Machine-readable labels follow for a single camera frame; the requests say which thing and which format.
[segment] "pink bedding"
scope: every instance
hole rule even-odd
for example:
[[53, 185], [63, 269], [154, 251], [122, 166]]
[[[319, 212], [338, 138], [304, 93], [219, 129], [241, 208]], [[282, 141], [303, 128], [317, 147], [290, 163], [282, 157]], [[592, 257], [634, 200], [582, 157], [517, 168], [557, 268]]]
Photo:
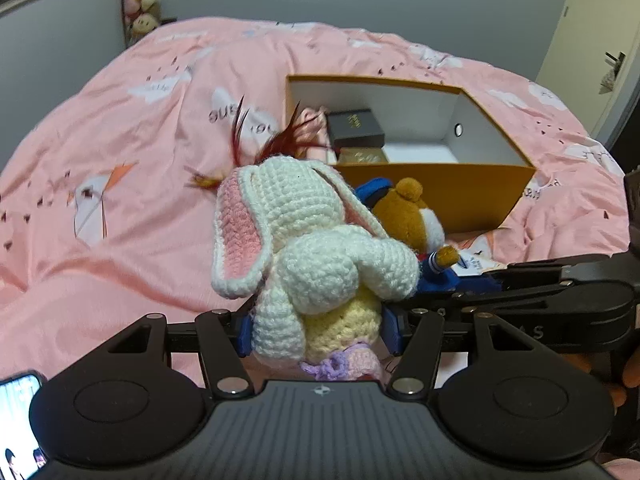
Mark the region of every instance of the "pink bedding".
[[[463, 86], [540, 170], [496, 231], [466, 243], [503, 262], [628, 245], [622, 172], [550, 92], [393, 34], [203, 18], [162, 27], [50, 113], [0, 176], [0, 377], [52, 376], [149, 312], [193, 320], [210, 287], [213, 196], [190, 170], [231, 168], [230, 122], [256, 150], [284, 120], [289, 73]], [[175, 367], [196, 377], [194, 362]]]

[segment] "bunny head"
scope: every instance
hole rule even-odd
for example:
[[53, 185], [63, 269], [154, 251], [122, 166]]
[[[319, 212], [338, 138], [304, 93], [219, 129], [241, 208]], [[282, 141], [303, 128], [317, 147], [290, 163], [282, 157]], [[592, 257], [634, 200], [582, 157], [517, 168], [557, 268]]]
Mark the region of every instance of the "bunny head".
[[216, 199], [213, 289], [226, 298], [253, 294], [288, 240], [342, 224], [387, 235], [333, 168], [317, 160], [272, 156], [237, 168]]

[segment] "phone screen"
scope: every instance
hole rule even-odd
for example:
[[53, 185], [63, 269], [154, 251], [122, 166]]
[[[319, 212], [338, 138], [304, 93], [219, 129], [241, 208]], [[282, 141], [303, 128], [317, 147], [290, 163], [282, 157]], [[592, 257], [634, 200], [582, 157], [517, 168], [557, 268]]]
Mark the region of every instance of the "phone screen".
[[0, 383], [0, 480], [22, 480], [46, 459], [29, 424], [29, 405], [40, 388], [30, 373]]

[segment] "orange box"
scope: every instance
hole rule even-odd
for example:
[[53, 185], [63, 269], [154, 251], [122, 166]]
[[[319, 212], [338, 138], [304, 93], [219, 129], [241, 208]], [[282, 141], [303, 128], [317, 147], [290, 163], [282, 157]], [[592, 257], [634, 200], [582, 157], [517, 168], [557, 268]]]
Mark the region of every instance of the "orange box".
[[495, 229], [536, 168], [500, 124], [464, 89], [412, 80], [290, 75], [287, 112], [324, 106], [370, 108], [385, 133], [388, 164], [335, 164], [353, 187], [384, 176], [420, 181], [423, 198], [448, 234]]

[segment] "bedsheet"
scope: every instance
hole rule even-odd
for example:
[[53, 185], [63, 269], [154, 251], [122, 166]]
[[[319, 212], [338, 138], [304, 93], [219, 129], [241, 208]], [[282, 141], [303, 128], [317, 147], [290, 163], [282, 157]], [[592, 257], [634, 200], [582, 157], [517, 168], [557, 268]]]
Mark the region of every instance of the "bedsheet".
[[[393, 34], [180, 22], [52, 111], [0, 175], [0, 377], [52, 376], [149, 312], [185, 322], [241, 304], [210, 287], [214, 197], [186, 184], [231, 169], [242, 96], [247, 153], [283, 126], [289, 73], [443, 82], [480, 101], [539, 170], [499, 229], [462, 244], [473, 252], [516, 262], [626, 250], [620, 168], [534, 82]], [[198, 380], [190, 357], [174, 366]]]

